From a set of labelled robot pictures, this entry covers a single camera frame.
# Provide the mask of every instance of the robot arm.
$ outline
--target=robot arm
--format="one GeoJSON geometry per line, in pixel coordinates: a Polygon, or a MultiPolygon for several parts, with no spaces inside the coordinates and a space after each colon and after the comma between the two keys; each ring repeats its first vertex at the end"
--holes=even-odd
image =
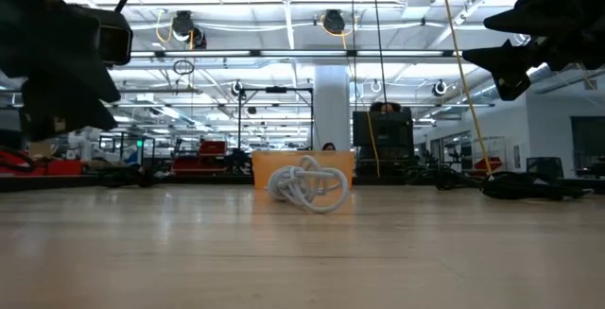
{"type": "Polygon", "coordinates": [[[22,133],[31,141],[117,126],[101,101],[120,99],[107,66],[130,61],[132,31],[116,11],[61,0],[0,0],[0,69],[26,77],[22,133]]]}
{"type": "Polygon", "coordinates": [[[546,63],[560,71],[570,63],[597,69],[605,63],[605,0],[518,0],[484,21],[488,29],[530,35],[525,45],[465,50],[462,57],[490,71],[503,100],[531,84],[527,70],[546,63]]]}

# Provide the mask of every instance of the black machine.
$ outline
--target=black machine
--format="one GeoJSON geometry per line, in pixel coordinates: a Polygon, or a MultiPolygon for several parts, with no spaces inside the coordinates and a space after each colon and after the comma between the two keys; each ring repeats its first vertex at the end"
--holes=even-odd
{"type": "Polygon", "coordinates": [[[485,19],[488,29],[530,35],[496,48],[464,50],[469,62],[490,71],[502,100],[531,84],[527,70],[546,63],[560,71],[571,63],[597,69],[605,63],[605,0],[518,0],[512,10],[485,19]]]}
{"type": "Polygon", "coordinates": [[[102,101],[120,99],[107,67],[130,61],[132,31],[115,11],[61,0],[0,0],[0,69],[26,77],[21,128],[41,141],[91,126],[117,126],[102,101]]]}
{"type": "Polygon", "coordinates": [[[353,112],[353,146],[400,147],[413,155],[413,126],[408,108],[389,113],[353,112]]]}
{"type": "Polygon", "coordinates": [[[409,108],[400,112],[353,112],[353,146],[360,147],[357,175],[376,174],[378,163],[381,175],[400,175],[403,168],[417,164],[413,128],[409,108]]]}

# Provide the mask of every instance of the person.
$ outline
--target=person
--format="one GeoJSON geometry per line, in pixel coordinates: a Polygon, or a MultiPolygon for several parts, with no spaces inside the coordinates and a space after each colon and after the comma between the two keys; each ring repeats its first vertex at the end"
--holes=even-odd
{"type": "Polygon", "coordinates": [[[337,150],[332,143],[326,143],[321,150],[337,150]]]}

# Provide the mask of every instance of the yellow cable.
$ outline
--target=yellow cable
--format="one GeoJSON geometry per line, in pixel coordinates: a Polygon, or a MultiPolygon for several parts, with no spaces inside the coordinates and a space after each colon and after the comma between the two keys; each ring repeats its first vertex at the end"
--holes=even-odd
{"type": "Polygon", "coordinates": [[[483,160],[488,170],[488,175],[492,174],[492,166],[490,165],[490,158],[488,152],[485,149],[485,143],[483,142],[483,135],[481,135],[481,128],[479,127],[479,121],[476,118],[475,106],[473,106],[473,99],[469,93],[469,87],[466,84],[466,77],[464,77],[464,71],[462,70],[462,59],[460,58],[460,51],[458,50],[458,40],[456,39],[456,31],[454,30],[454,21],[452,20],[452,10],[450,9],[449,0],[445,0],[445,10],[447,10],[447,18],[449,20],[450,30],[452,31],[452,40],[454,41],[454,49],[456,50],[456,60],[458,61],[458,69],[460,71],[460,79],[462,80],[462,87],[464,93],[469,101],[469,109],[473,115],[473,122],[475,123],[476,135],[479,137],[479,144],[481,145],[481,153],[483,154],[483,160]]]}
{"type": "Polygon", "coordinates": [[[380,160],[378,159],[378,150],[376,150],[376,142],[374,141],[374,132],[372,130],[372,120],[370,119],[370,112],[366,112],[368,116],[368,128],[370,129],[370,138],[372,138],[372,148],[374,149],[374,158],[376,159],[376,174],[380,178],[380,160]]]}
{"type": "Polygon", "coordinates": [[[586,74],[586,70],[584,69],[584,67],[582,67],[579,63],[576,63],[576,66],[578,67],[578,69],[580,69],[580,71],[582,72],[582,79],[584,79],[584,82],[590,86],[590,88],[593,91],[596,91],[596,86],[593,84],[593,82],[588,78],[587,74],[586,74]]]}
{"type": "Polygon", "coordinates": [[[158,22],[156,23],[155,36],[157,36],[158,40],[161,42],[167,43],[170,41],[170,39],[172,39],[172,21],[174,20],[174,17],[170,19],[170,32],[168,32],[168,38],[165,39],[162,37],[162,35],[160,35],[160,21],[162,20],[162,14],[164,14],[164,11],[160,10],[160,12],[158,12],[158,22]]]}
{"type": "Polygon", "coordinates": [[[193,50],[193,30],[189,30],[189,50],[193,50]]]}

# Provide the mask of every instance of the metal frame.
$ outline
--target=metal frame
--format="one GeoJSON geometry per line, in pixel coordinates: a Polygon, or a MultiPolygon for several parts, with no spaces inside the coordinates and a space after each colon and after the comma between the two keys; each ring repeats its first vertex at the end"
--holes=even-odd
{"type": "MultiPolygon", "coordinates": [[[[246,104],[248,102],[250,102],[250,100],[252,100],[259,92],[265,92],[268,94],[280,94],[281,92],[294,92],[296,93],[296,95],[298,95],[302,101],[304,101],[304,104],[301,104],[301,106],[299,107],[309,107],[311,109],[311,149],[313,149],[313,128],[315,127],[315,113],[314,113],[314,95],[313,95],[313,88],[291,88],[291,87],[267,87],[267,88],[242,88],[239,90],[240,93],[242,92],[252,92],[252,95],[250,95],[250,97],[248,97],[248,99],[246,99],[245,102],[242,103],[242,98],[240,97],[240,94],[237,96],[237,149],[241,149],[242,148],[242,107],[246,106],[246,104]],[[277,92],[273,92],[273,89],[279,89],[279,93],[277,92]],[[299,93],[299,92],[308,92],[311,94],[311,102],[307,102],[306,99],[299,93]]],[[[280,104],[273,104],[270,106],[274,106],[274,107],[280,107],[280,104]]]]}
{"type": "MultiPolygon", "coordinates": [[[[132,134],[132,133],[126,133],[126,132],[120,132],[120,161],[122,161],[124,159],[124,139],[125,139],[125,135],[128,136],[128,140],[141,140],[141,165],[143,165],[143,159],[145,158],[145,140],[151,140],[151,168],[154,167],[155,165],[155,138],[154,137],[150,137],[150,136],[146,136],[146,135],[140,135],[140,134],[132,134]]],[[[98,137],[98,145],[99,148],[101,147],[101,142],[103,141],[103,138],[111,138],[112,139],[112,153],[115,152],[115,142],[117,140],[116,137],[114,136],[110,136],[110,135],[99,135],[98,137]]]]}

